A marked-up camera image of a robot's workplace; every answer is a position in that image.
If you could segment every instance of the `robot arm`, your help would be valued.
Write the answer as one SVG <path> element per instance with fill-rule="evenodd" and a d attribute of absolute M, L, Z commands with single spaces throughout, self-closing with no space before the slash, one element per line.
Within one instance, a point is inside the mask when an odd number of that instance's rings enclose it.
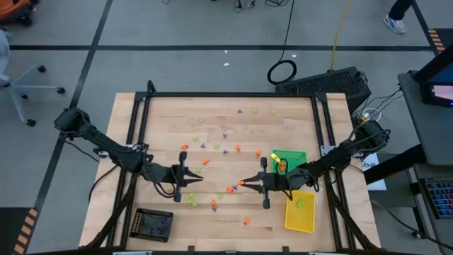
<path fill-rule="evenodd" d="M 54 121 L 65 138 L 73 140 L 76 137 L 84 138 L 97 147 L 108 152 L 114 164 L 132 173 L 142 175 L 147 181 L 151 181 L 161 196 L 173 198 L 180 202 L 180 187 L 186 187 L 189 183 L 202 181 L 202 177 L 194 174 L 188 167 L 184 166 L 187 152 L 181 152 L 179 163 L 171 167 L 161 166 L 152 163 L 153 155 L 147 154 L 147 144 L 136 144 L 133 148 L 122 146 L 113 141 L 90 123 L 87 113 L 78 108 L 65 109 L 64 112 Z M 184 175 L 197 179 L 184 179 Z M 160 183 L 172 183 L 176 185 L 173 194 L 163 194 L 156 186 Z"/>

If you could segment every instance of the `black power cord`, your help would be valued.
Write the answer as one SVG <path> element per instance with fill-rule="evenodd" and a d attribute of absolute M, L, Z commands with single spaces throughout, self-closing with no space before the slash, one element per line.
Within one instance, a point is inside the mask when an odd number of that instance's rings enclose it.
<path fill-rule="evenodd" d="M 295 3 L 296 0 L 292 0 L 292 4 L 291 4 L 291 11 L 289 13 L 289 21 L 288 21 L 288 27 L 286 29 L 286 36 L 285 36 L 285 43 L 283 45 L 283 51 L 282 51 L 282 56 L 280 57 L 280 59 L 278 60 L 277 63 L 275 63 L 268 71 L 268 81 L 271 83 L 271 84 L 274 84 L 274 85 L 278 85 L 278 84 L 283 84 L 285 82 L 289 82 L 289 81 L 292 81 L 295 77 L 296 77 L 296 74 L 297 74 L 297 66 L 296 66 L 296 63 L 294 63 L 294 61 L 292 60 L 282 60 L 283 59 L 283 55 L 285 55 L 285 50 L 286 50 L 286 42 L 288 40 L 288 33 L 289 33 L 289 27 L 291 26 L 291 19 L 292 19 L 292 11 L 294 9 L 294 3 Z M 278 66 L 280 66 L 281 64 L 290 64 L 292 66 L 292 73 L 291 75 L 282 80 L 282 81 L 273 81 L 272 80 L 272 72 L 274 71 L 275 68 L 277 68 Z"/>

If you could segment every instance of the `keyboard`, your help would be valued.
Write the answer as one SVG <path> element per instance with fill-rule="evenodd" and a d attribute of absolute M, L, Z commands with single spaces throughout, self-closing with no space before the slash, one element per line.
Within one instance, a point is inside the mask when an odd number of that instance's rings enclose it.
<path fill-rule="evenodd" d="M 453 178 L 426 178 L 421 183 L 435 217 L 453 218 Z"/>

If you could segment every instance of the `small toy piece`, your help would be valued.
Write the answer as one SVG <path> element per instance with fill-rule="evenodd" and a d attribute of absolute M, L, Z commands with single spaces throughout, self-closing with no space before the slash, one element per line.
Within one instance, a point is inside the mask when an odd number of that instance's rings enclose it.
<path fill-rule="evenodd" d="M 298 209 L 303 208 L 304 207 L 304 201 L 298 200 L 296 206 L 297 206 Z"/>

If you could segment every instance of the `yellow cable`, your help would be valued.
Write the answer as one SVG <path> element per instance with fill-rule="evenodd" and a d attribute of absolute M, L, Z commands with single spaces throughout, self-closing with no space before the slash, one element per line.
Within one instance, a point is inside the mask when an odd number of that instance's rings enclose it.
<path fill-rule="evenodd" d="M 333 64 L 335 63 L 335 53 L 336 53 L 336 48 L 337 48 L 338 36 L 341 33 L 341 28 L 343 27 L 343 24 L 346 19 L 346 15 L 348 14 L 349 3 L 350 3 L 350 0 L 346 0 L 345 8 L 343 10 L 343 14 L 341 15 L 340 23 L 338 24 L 337 33 L 335 35 L 335 41 L 333 42 L 331 71 L 333 71 Z"/>

